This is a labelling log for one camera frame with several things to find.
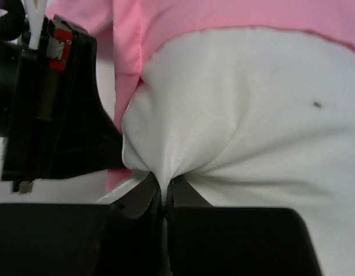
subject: pink fabric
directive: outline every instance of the pink fabric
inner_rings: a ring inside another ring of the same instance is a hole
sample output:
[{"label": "pink fabric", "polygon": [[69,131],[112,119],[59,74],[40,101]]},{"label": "pink fabric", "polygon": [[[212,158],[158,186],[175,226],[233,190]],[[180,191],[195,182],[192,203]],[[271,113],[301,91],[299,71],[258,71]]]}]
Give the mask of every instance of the pink fabric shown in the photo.
[{"label": "pink fabric", "polygon": [[[119,131],[143,65],[178,35],[209,28],[266,26],[313,33],[355,50],[355,0],[57,0],[47,12],[54,13],[90,33],[100,30],[113,15],[114,122]],[[111,172],[109,189],[124,176]]]}]

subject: white fabric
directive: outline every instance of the white fabric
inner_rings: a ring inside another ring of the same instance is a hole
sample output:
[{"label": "white fabric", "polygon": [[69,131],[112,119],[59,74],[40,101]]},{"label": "white fabric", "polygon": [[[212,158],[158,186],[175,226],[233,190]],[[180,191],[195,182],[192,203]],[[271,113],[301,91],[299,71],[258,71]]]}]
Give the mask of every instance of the white fabric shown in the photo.
[{"label": "white fabric", "polygon": [[287,206],[325,276],[355,276],[355,53],[265,28],[180,36],[156,52],[123,119],[125,164],[216,206]]},{"label": "white fabric", "polygon": [[98,201],[96,201],[95,204],[111,204],[115,202],[137,187],[138,184],[141,183],[148,174],[148,171],[134,170],[129,178],[124,179],[121,183],[118,184],[117,189],[112,190],[107,195],[100,198]]}]

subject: white surface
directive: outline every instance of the white surface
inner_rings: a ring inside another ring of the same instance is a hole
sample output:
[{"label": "white surface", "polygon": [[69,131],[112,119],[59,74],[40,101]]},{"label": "white surface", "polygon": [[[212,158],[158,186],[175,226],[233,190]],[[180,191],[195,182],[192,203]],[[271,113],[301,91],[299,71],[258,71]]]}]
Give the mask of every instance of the white surface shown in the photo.
[{"label": "white surface", "polygon": [[163,197],[187,173],[215,206],[293,208],[325,276],[355,276],[354,52],[305,33],[208,30],[166,43],[142,78],[123,119],[129,168],[154,172]]},{"label": "white surface", "polygon": [[40,43],[41,29],[44,22],[47,0],[24,0],[24,8],[28,15],[31,36],[28,48],[37,50]]},{"label": "white surface", "polygon": [[104,195],[96,203],[111,204],[138,186],[149,174],[147,171],[134,170],[130,178],[124,179],[111,192]]},{"label": "white surface", "polygon": [[[101,101],[110,116],[114,114],[114,64],[111,27],[98,37],[97,82]],[[2,139],[0,139],[1,173]],[[106,172],[66,181],[37,181],[30,195],[10,194],[10,184],[0,182],[0,202],[95,202],[105,194]]]}]

